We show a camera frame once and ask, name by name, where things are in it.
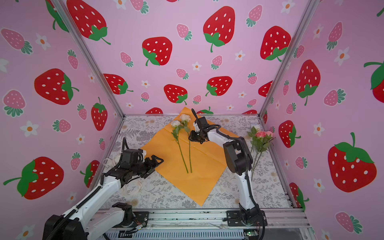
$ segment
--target yellow paper sheet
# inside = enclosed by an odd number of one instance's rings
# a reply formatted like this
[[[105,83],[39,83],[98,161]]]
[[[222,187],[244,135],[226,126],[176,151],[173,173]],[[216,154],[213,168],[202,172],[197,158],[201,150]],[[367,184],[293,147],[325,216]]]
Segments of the yellow paper sheet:
[[[191,117],[188,127],[191,130],[195,130],[193,123],[196,118],[193,116],[192,111],[189,108],[184,108],[174,120],[180,120],[181,114],[187,114]],[[179,142],[189,171],[187,174],[181,158],[179,146],[171,134],[172,130],[173,127],[168,124],[157,132],[149,143],[141,149],[147,151],[147,156],[156,155],[159,158],[164,159],[164,163],[158,166],[156,171],[188,197],[202,206],[217,180],[227,167],[223,148],[213,142],[205,142],[203,144],[200,144],[199,142],[191,142],[191,173],[188,134],[185,130],[180,130]],[[224,128],[220,128],[220,131],[232,137],[237,137],[237,135]]]

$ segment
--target pink rose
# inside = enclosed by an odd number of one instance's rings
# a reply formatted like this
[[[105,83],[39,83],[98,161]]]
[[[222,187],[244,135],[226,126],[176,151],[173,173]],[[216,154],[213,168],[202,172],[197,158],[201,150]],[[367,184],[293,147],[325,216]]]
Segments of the pink rose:
[[[266,133],[263,132],[263,131],[260,131],[258,133],[255,134],[256,137],[265,137],[266,136]]]
[[[267,132],[265,132],[265,134],[268,135],[268,136],[273,137],[273,132],[271,132],[271,131],[267,131]]]

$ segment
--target floral tablecloth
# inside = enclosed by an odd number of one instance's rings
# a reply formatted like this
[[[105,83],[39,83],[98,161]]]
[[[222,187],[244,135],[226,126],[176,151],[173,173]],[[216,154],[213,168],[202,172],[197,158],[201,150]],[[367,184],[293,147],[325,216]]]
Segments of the floral tablecloth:
[[[126,137],[129,148],[138,149],[147,144],[151,138],[175,116],[126,116],[126,120],[115,142],[103,172],[107,172],[121,153],[122,139]],[[225,129],[243,136],[251,149],[247,131],[251,124],[258,124],[256,116],[220,116],[210,115],[206,118]],[[254,199],[260,208],[288,208],[283,187],[276,173],[269,151],[260,158],[252,181]],[[102,206],[110,208],[117,202],[127,202],[134,208],[238,208],[239,191],[234,174],[226,168],[217,181],[203,206],[191,200],[158,172],[146,179],[137,179],[125,185]]]

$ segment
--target table surface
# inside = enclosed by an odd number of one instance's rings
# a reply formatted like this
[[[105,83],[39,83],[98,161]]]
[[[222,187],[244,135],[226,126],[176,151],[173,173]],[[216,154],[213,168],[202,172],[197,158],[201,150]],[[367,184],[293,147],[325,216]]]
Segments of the table surface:
[[[126,116],[118,139],[109,156],[110,160],[107,161],[103,172],[107,172],[115,165],[114,162],[118,162],[123,137],[126,137],[129,148],[138,149],[147,144],[160,129],[169,124],[175,117],[176,115]],[[247,131],[250,131],[251,124],[258,124],[259,119],[257,116],[208,115],[205,117],[234,134],[243,136],[249,149],[251,149]],[[269,151],[264,152],[260,158],[253,176],[252,188],[253,197],[260,208],[289,207]],[[140,178],[125,185],[110,197],[102,208],[110,208],[117,202],[127,202],[134,208],[141,209],[228,209],[238,208],[239,191],[234,174],[226,168],[204,204],[200,206],[155,171],[146,179]]]

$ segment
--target strawberry wallpaper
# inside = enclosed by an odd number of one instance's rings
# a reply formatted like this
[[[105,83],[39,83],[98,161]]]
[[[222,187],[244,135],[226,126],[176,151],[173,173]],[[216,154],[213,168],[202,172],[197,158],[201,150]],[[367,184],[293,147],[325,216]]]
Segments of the strawberry wallpaper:
[[[264,115],[317,239],[380,238],[383,7],[321,1]]]
[[[307,0],[67,0],[126,114],[256,113]]]
[[[50,1],[6,1],[0,33],[0,232],[41,239],[87,193],[119,118]]]

